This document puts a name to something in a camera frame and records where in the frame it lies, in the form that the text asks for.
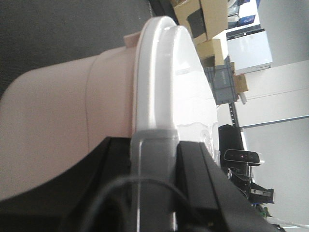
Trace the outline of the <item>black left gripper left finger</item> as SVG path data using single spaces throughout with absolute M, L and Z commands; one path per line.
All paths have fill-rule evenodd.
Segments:
M 2 232 L 75 232 L 100 187 L 130 173 L 129 138 L 107 137 L 52 180 L 0 202 Z

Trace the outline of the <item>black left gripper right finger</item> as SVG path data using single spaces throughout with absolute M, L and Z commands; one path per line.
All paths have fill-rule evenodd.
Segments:
M 212 232 L 276 232 L 214 162 L 203 143 L 179 142 L 176 186 Z

